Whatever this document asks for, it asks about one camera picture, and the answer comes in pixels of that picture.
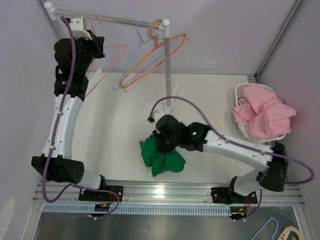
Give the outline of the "pink hanger with green shirt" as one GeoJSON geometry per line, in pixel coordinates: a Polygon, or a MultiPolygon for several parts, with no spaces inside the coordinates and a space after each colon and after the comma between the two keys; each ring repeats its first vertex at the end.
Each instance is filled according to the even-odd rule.
{"type": "Polygon", "coordinates": [[[95,89],[97,89],[98,85],[107,77],[109,73],[113,71],[113,69],[118,65],[119,62],[121,62],[121,59],[126,54],[127,45],[125,44],[124,38],[126,35],[125,31],[121,30],[120,27],[113,27],[109,34],[111,36],[111,43],[113,45],[103,45],[103,50],[107,51],[108,54],[105,54],[105,58],[94,59],[89,66],[89,70],[87,71],[87,75],[90,74],[95,62],[99,63],[96,72],[89,80],[85,98],[87,98],[95,89]]]}

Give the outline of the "green t shirt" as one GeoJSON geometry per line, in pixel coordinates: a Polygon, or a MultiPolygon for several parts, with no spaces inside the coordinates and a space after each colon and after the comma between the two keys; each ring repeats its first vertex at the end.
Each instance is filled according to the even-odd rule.
{"type": "Polygon", "coordinates": [[[156,138],[150,135],[146,140],[139,141],[141,157],[151,174],[156,177],[165,172],[179,173],[184,170],[186,160],[176,151],[164,153],[158,150],[156,138]]]}

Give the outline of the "pink t shirt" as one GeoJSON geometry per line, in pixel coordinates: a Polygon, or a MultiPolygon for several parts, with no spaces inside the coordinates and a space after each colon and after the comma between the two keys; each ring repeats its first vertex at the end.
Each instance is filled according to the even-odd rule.
{"type": "Polygon", "coordinates": [[[296,111],[270,89],[259,84],[245,86],[233,108],[236,123],[244,127],[248,138],[257,143],[269,142],[292,132],[291,117],[296,111]]]}

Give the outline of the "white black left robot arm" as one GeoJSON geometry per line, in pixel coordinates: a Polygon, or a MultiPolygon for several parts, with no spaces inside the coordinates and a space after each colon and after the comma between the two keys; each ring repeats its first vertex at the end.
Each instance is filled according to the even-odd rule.
{"type": "Polygon", "coordinates": [[[72,159],[72,142],[89,84],[86,73],[94,59],[105,57],[104,41],[102,36],[92,36],[92,39],[63,38],[55,43],[53,120],[41,155],[31,160],[32,167],[46,180],[89,188],[90,195],[97,201],[107,197],[108,188],[101,184],[101,175],[86,170],[83,162],[72,159]]]}

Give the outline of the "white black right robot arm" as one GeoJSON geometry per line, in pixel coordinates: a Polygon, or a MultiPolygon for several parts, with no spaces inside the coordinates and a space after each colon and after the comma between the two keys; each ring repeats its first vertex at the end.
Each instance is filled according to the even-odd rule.
{"type": "Polygon", "coordinates": [[[282,144],[274,147],[254,144],[216,133],[209,125],[199,122],[185,125],[169,114],[155,117],[154,122],[152,135],[163,153],[171,153],[180,147],[189,152],[218,154],[253,168],[249,173],[235,176],[230,181],[227,196],[232,202],[240,202],[258,190],[284,191],[288,161],[282,144]]]}

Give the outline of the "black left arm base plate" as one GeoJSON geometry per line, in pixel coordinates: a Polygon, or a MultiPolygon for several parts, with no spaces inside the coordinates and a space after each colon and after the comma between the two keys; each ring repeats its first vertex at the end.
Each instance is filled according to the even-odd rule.
{"type": "Polygon", "coordinates": [[[124,187],[121,185],[107,185],[105,190],[80,190],[78,195],[79,201],[85,202],[117,202],[116,196],[119,201],[122,201],[124,187]]]}

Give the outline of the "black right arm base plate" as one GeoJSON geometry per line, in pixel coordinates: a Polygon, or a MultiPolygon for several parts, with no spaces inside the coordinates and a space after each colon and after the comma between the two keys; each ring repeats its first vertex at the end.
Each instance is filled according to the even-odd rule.
{"type": "Polygon", "coordinates": [[[242,196],[235,193],[228,187],[212,187],[211,188],[211,198],[214,204],[257,204],[258,198],[255,191],[251,192],[247,196],[242,196]]]}

